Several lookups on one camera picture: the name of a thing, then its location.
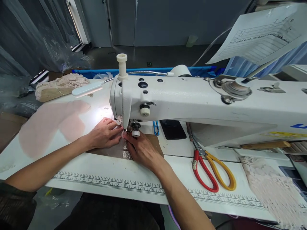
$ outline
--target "forearm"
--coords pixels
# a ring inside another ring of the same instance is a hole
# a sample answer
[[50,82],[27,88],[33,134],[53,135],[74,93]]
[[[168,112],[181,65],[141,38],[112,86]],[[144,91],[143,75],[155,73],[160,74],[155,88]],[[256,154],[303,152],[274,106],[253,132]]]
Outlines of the forearm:
[[166,161],[160,164],[159,171],[155,174],[164,188],[181,229],[215,229],[207,215]]
[[76,156],[89,150],[85,136],[29,164],[5,180],[17,189],[33,192],[44,186]]

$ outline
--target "blue bin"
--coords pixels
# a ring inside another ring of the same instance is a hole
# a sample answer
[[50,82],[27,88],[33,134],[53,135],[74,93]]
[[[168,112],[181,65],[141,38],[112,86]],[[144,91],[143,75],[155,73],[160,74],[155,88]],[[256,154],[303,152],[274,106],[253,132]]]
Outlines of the blue bin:
[[[188,67],[189,71],[192,74],[192,77],[200,76],[200,77],[216,77],[214,70],[216,69],[216,66],[203,66],[203,67]],[[133,72],[133,71],[155,71],[155,72],[161,72],[161,73],[167,73],[170,72],[172,68],[145,68],[145,69],[127,69],[127,72]],[[88,79],[93,79],[96,74],[107,74],[107,72],[110,72],[113,76],[117,75],[119,73],[118,69],[102,69],[102,70],[72,70],[73,73],[82,74],[84,77]],[[144,74],[144,73],[138,73],[134,75],[143,75],[143,76],[152,76],[152,74]]]

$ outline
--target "ruler markings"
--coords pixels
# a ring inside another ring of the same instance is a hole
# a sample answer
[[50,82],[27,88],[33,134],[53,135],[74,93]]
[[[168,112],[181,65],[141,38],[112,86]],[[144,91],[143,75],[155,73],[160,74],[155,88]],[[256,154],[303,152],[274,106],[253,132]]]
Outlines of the ruler markings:
[[[104,188],[120,189],[131,192],[147,193],[158,196],[166,196],[161,184],[140,182],[135,180],[118,179],[112,177],[96,176],[83,173],[59,171],[52,180],[67,181],[71,183],[99,186]],[[237,207],[267,210],[261,202],[253,196],[212,193],[209,191],[190,189],[188,191],[195,200],[215,204],[227,204]]]

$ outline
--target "smartphone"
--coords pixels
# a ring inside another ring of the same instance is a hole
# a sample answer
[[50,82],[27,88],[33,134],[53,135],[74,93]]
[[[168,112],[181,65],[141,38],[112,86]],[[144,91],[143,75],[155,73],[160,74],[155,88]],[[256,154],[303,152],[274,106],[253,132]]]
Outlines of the smartphone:
[[179,121],[176,120],[160,120],[165,138],[169,141],[186,139],[185,131]]

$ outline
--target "sleeve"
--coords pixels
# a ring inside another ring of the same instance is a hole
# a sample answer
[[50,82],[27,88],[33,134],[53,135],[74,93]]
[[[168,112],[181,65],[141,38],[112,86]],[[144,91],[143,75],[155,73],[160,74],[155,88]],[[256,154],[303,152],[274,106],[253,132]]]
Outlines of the sleeve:
[[0,183],[0,229],[27,230],[36,208],[35,194]]

